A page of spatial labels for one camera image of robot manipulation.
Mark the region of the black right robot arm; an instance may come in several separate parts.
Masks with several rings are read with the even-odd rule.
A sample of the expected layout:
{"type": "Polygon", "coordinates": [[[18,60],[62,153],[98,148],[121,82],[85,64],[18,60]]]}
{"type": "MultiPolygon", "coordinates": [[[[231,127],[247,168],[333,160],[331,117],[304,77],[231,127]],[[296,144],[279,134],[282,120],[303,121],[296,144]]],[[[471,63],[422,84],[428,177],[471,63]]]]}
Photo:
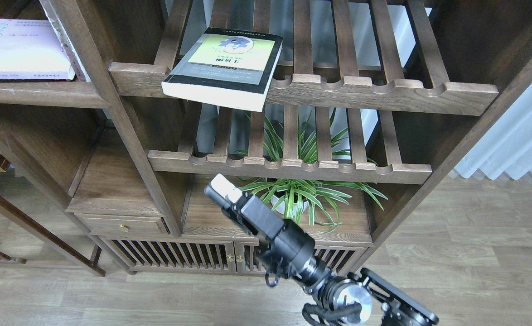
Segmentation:
{"type": "Polygon", "coordinates": [[[249,235],[258,238],[257,259],[266,268],[268,287],[280,278],[293,279],[314,304],[306,303],[302,316],[312,326],[361,326],[369,320],[373,302],[383,313],[383,326],[433,326],[439,318],[419,302],[370,269],[361,275],[334,274],[316,257],[315,241],[299,225],[281,219],[255,195],[244,192],[224,175],[216,175],[204,193],[249,235]]]}

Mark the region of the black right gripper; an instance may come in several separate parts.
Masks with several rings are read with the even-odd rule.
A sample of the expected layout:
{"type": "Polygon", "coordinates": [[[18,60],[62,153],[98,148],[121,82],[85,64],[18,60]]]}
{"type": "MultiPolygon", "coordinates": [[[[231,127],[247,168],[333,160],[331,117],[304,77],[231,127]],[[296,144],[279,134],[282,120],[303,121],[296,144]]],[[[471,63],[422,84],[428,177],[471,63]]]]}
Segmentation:
{"type": "Polygon", "coordinates": [[[315,240],[291,219],[281,219],[258,197],[217,174],[204,194],[222,209],[243,231],[258,237],[257,260],[266,268],[266,285],[279,279],[294,279],[304,288],[319,288],[331,276],[326,263],[316,257],[315,240]]]}

